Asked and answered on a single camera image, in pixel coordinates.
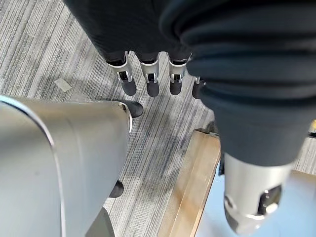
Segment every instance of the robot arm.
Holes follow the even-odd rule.
[[[0,236],[85,236],[126,161],[129,108],[0,96],[0,114]]]
[[[225,154],[225,211],[237,234],[260,227],[316,118],[316,3],[169,1],[160,29],[192,49]]]

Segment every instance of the light blue surface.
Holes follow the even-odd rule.
[[[196,237],[236,237],[226,222],[225,176],[215,175]],[[292,173],[279,209],[251,237],[316,237],[316,178]]]

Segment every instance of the small paper scrap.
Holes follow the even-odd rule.
[[[64,92],[69,91],[72,87],[62,78],[57,79],[54,83]]]

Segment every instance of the striped carpet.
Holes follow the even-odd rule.
[[[121,180],[122,197],[106,202],[118,237],[156,236],[191,133],[214,119],[191,96],[186,75],[180,95],[169,92],[167,57],[160,55],[160,94],[147,95],[139,62],[130,53],[137,85],[124,95],[118,80],[98,55],[61,0],[0,0],[0,94],[55,101],[133,99],[144,106],[134,120]],[[54,83],[64,79],[63,92]],[[296,168],[316,174],[316,140],[307,139]]]

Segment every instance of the gray metal panel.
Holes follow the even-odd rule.
[[[3,96],[0,101],[23,110],[45,133],[61,187],[62,236],[84,236],[126,160],[128,111],[110,101],[53,103]]]
[[[54,157],[24,113],[0,103],[0,236],[60,236]]]

